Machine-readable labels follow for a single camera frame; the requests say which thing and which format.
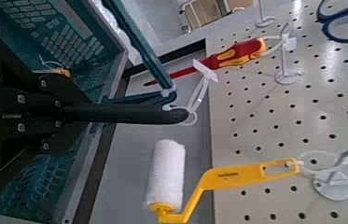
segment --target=yellow roller handle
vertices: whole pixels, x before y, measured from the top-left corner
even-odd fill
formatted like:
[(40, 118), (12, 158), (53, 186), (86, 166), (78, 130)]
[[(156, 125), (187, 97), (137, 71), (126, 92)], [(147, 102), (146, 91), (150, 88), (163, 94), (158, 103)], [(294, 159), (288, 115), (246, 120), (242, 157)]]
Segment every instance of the yellow roller handle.
[[(289, 171), (274, 175), (266, 175), (266, 168), (276, 165), (285, 165), (287, 162), (294, 164)], [(299, 166), (296, 164), (296, 159), (294, 158), (210, 169), (203, 174), (197, 188), (194, 190), (191, 198), (188, 200), (188, 204), (181, 214), (171, 214), (174, 208), (167, 203), (153, 203), (149, 208), (157, 213), (160, 223), (186, 223), (205, 190), (238, 188), (245, 185), (296, 175), (298, 172)]]

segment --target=blue plastic crate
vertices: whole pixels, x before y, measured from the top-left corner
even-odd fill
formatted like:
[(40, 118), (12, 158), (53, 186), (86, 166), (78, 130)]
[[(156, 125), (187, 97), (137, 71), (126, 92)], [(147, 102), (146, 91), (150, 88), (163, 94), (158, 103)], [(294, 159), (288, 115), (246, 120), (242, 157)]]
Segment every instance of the blue plastic crate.
[[(107, 32), (87, 0), (0, 0), (0, 37), (31, 70), (45, 61), (70, 69), (73, 81), (97, 103), (106, 85), (114, 85), (112, 69), (124, 48)], [(40, 155), (0, 192), (0, 215), (50, 223), (83, 133), (65, 154)]]

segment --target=white pegboard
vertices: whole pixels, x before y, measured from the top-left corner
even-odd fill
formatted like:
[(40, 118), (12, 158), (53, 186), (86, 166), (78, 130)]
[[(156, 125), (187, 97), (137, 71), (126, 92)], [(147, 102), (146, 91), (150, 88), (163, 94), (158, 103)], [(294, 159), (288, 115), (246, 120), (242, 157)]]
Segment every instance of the white pegboard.
[[(331, 1), (337, 7), (341, 1)], [(277, 21), (257, 29), (253, 22), (233, 25), (206, 40), (212, 55), (248, 38), (279, 35), (289, 22), (298, 48), (287, 67), (304, 72), (289, 86), (275, 83), (281, 55), (216, 71), (209, 88), (214, 167), (297, 157), (308, 150), (341, 153), (348, 149), (348, 44), (328, 40), (317, 22), (320, 1), (297, 0), (279, 7)], [(342, 29), (348, 35), (348, 29)], [(268, 40), (273, 47), (277, 40)], [(330, 158), (306, 158), (312, 169), (331, 166)], [(348, 167), (343, 169), (348, 175)], [(348, 201), (319, 196), (306, 175), (240, 189), (215, 191), (216, 224), (348, 223)]]

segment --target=paint roller cover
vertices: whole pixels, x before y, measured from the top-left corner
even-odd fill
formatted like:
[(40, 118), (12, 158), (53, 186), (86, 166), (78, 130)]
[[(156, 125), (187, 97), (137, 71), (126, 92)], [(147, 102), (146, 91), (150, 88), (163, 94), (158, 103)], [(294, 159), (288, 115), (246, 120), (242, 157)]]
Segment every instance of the paint roller cover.
[(146, 189), (146, 204), (167, 203), (182, 209), (185, 175), (185, 147), (174, 140), (160, 140), (154, 146)]

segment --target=blue scissors handle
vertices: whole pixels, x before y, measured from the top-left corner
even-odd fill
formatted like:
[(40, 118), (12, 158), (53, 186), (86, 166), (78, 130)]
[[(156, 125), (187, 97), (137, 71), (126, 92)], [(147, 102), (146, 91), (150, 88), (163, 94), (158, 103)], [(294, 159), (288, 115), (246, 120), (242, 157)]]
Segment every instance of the blue scissors handle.
[(330, 32), (330, 28), (332, 26), (337, 26), (337, 25), (348, 23), (348, 8), (341, 10), (335, 14), (332, 14), (332, 15), (325, 15), (322, 13), (322, 7), (324, 6), (324, 4), (326, 2), (327, 2), (327, 0), (323, 0), (317, 9), (318, 20), (320, 22), (324, 23), (324, 26), (322, 27), (323, 33), (327, 37), (329, 37), (330, 39), (332, 39), (336, 42), (348, 43), (348, 38), (337, 37)]

